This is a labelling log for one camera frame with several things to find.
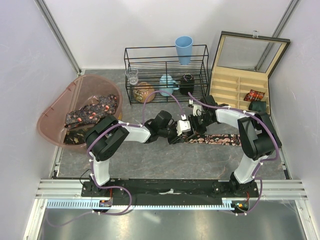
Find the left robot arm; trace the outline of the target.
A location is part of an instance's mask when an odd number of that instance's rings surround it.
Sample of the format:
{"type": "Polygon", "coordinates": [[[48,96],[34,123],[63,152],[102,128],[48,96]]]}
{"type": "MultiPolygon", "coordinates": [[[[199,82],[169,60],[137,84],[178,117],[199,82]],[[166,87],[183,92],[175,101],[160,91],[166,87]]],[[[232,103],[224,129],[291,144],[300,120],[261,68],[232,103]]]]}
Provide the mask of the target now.
{"type": "Polygon", "coordinates": [[[185,115],[181,120],[174,121],[172,115],[164,110],[140,125],[117,120],[112,115],[105,117],[84,137],[94,182],[92,191],[99,197],[109,193],[110,158],[123,142],[149,144],[161,137],[166,138],[169,144],[175,144],[182,140],[184,133],[191,130],[192,125],[185,115]]]}

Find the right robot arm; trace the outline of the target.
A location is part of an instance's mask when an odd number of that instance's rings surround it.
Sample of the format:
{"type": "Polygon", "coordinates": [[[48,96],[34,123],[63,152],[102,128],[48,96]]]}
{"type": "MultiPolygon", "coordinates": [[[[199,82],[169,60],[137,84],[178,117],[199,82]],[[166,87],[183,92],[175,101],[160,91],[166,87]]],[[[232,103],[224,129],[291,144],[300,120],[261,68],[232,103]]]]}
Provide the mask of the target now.
{"type": "Polygon", "coordinates": [[[230,176],[229,191],[235,197],[242,196],[247,191],[246,184],[255,179],[260,166],[270,161],[269,156],[279,156],[282,143],[270,116],[264,111],[251,112],[217,104],[211,95],[201,100],[192,97],[189,102],[193,106],[193,113],[188,117],[191,130],[185,135],[186,141],[202,144],[221,141],[223,144],[241,145],[243,157],[230,176]],[[207,134],[207,127],[214,123],[232,126],[238,129],[239,134],[207,134]]]}

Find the black floral rose tie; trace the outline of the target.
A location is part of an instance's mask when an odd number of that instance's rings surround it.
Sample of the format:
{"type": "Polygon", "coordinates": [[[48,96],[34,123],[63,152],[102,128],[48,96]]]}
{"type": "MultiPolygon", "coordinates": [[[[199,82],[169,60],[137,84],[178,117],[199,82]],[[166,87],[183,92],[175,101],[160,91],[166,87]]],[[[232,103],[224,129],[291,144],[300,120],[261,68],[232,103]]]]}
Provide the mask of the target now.
{"type": "Polygon", "coordinates": [[[239,134],[200,134],[198,142],[186,142],[188,144],[206,144],[223,146],[241,146],[239,134]]]}

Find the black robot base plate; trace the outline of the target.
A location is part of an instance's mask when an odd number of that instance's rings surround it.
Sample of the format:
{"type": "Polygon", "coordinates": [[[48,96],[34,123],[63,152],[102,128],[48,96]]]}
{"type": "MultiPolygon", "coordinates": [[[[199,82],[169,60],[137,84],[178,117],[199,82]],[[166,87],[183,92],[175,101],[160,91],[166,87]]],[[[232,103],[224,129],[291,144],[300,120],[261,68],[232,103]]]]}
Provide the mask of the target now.
{"type": "Polygon", "coordinates": [[[82,184],[82,197],[111,197],[113,202],[127,205],[129,195],[132,204],[218,204],[223,198],[257,198],[257,183],[251,181],[238,185],[230,180],[217,179],[141,179],[112,178],[106,187],[120,188],[101,189],[93,180],[82,184]]]}

